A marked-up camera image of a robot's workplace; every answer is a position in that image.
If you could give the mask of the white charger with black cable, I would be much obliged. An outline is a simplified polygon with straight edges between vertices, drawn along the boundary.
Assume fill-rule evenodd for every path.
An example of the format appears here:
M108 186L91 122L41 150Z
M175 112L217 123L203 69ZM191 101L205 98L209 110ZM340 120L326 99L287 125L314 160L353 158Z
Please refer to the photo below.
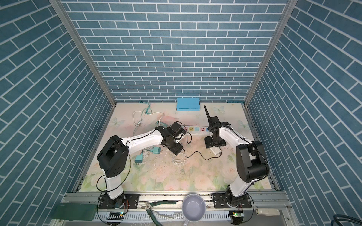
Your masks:
M212 159L218 159L222 156L222 150L220 148L210 148L210 151L214 154L214 156L211 156L209 158L205 158L204 155L200 152L200 151L194 151L193 153L191 153L190 155L186 155L186 151L184 151L184 155L185 157L191 158L193 155L195 155L196 153L199 154L199 156L204 160L204 161L209 161Z

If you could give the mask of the teal plug adapter with prongs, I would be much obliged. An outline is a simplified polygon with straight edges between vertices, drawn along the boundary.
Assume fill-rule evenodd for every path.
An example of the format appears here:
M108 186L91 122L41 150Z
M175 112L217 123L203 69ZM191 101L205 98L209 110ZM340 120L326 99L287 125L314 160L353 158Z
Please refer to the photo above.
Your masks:
M160 147L153 147L151 152L153 154L160 154L161 153L161 148Z

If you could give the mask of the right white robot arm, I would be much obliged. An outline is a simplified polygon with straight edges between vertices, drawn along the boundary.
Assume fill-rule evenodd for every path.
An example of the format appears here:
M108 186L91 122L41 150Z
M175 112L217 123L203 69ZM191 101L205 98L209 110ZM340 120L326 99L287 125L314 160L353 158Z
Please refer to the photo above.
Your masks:
M212 133L208 148L229 145L235 149L238 175L227 188L231 198L244 196L253 183L269 175L270 167L261 141L252 141L230 126L210 126L208 130Z

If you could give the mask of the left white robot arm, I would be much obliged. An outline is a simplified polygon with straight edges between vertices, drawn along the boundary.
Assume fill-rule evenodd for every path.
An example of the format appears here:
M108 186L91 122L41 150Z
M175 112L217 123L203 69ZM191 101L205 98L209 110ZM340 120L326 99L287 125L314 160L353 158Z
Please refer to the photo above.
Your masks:
M148 133L120 138L112 136L97 156L100 168L104 172L106 190L112 200L123 196L123 181L120 174L124 171L130 155L151 146L162 145L174 155L178 155L183 146L180 141L187 135L186 130L177 122L169 127L158 126Z

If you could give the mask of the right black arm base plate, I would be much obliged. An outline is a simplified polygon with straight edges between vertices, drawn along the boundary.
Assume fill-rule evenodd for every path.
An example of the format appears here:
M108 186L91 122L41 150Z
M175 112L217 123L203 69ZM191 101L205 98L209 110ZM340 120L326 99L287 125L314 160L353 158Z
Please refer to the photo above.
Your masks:
M249 195L243 195L234 197L230 192L226 193L212 193L210 195L214 208L225 209L225 208L251 208L251 199Z

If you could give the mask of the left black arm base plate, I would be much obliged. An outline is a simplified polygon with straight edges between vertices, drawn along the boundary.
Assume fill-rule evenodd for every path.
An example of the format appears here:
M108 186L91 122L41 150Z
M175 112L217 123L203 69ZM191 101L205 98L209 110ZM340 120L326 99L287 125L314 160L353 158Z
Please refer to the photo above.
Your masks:
M100 210L117 210L117 209L136 209L138 206L139 194L122 194L115 199L111 199L108 194L98 198Z

